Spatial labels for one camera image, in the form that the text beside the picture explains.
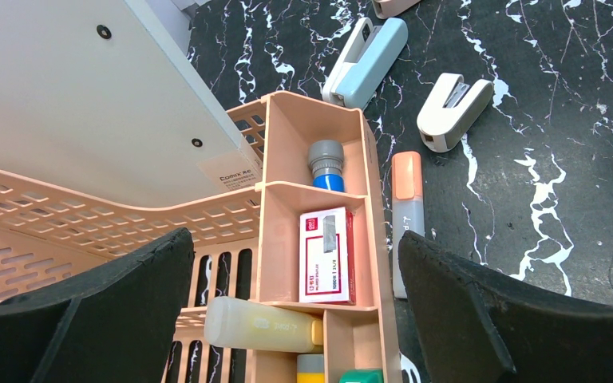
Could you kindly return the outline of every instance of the red logo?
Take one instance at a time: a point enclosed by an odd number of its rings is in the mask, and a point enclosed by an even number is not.
[[[309,218],[306,220],[306,231],[318,230],[318,218]]]

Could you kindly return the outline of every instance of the table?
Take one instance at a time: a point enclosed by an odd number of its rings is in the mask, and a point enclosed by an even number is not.
[[[363,16],[381,23],[366,0],[215,0],[194,17],[188,56],[226,109],[280,89],[320,99]],[[387,220],[391,156],[419,151],[427,236],[613,305],[613,2],[425,0],[400,17],[408,45],[365,111]],[[491,80],[495,93],[461,144],[436,154],[416,119],[443,72]],[[429,381],[406,302],[396,315],[404,381]]]

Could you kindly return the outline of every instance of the white and red box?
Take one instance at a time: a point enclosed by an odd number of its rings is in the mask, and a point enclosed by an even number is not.
[[[344,207],[299,217],[299,301],[356,303],[354,215]]]

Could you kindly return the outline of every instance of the blue stapler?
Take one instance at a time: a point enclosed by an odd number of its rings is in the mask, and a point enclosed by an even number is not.
[[[364,109],[407,41],[408,26],[400,18],[383,26],[358,20],[323,86],[323,100]]]

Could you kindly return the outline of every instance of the orange cap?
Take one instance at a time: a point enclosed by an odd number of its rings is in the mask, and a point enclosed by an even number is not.
[[[391,158],[391,191],[395,199],[424,196],[421,157],[417,152],[401,152]]]

